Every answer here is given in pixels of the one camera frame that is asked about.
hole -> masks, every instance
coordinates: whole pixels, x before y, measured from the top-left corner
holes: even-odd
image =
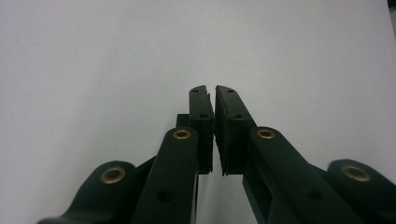
[[[125,174],[125,170],[120,166],[110,167],[102,173],[100,179],[105,184],[115,184],[121,181],[125,177]]]
[[[191,133],[187,130],[177,130],[174,132],[174,137],[177,139],[187,139],[191,137]]]
[[[261,138],[264,138],[264,139],[272,139],[272,138],[275,137],[275,133],[273,133],[270,130],[266,130],[266,129],[258,130],[257,131],[257,135],[259,137],[261,137]]]
[[[367,182],[370,181],[371,176],[365,170],[361,169],[359,166],[347,164],[342,167],[344,175],[347,177],[360,181]]]
[[[176,197],[175,191],[172,189],[162,189],[158,192],[158,199],[163,203],[169,203]]]
[[[322,201],[323,194],[317,189],[311,189],[307,192],[308,198],[313,201]]]

white background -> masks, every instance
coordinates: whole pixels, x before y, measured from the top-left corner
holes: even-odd
[[[396,182],[395,71],[385,0],[2,0],[0,223],[59,216],[97,166],[156,155],[203,84],[237,90],[316,166]],[[214,152],[197,223],[256,223]]]

white surface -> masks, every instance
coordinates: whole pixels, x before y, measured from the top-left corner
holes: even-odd
[[[100,164],[150,159],[202,84],[316,166],[396,182],[395,71],[385,0],[1,1],[0,223],[59,216]],[[197,222],[256,223],[214,151]]]

brass rivet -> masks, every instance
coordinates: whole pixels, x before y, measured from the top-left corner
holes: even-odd
[[[275,133],[268,129],[261,129],[257,131],[257,135],[264,139],[272,139],[275,138]]]
[[[344,175],[360,182],[367,182],[371,180],[371,176],[359,166],[347,164],[342,167]]]
[[[174,137],[177,139],[188,139],[191,137],[191,133],[187,130],[177,130],[174,132]]]
[[[119,172],[119,174],[115,177],[108,177],[108,174],[113,171],[117,171],[117,172]],[[105,184],[115,184],[115,183],[121,181],[125,177],[125,174],[126,174],[126,172],[122,167],[115,166],[115,167],[107,168],[100,176],[100,179]]]

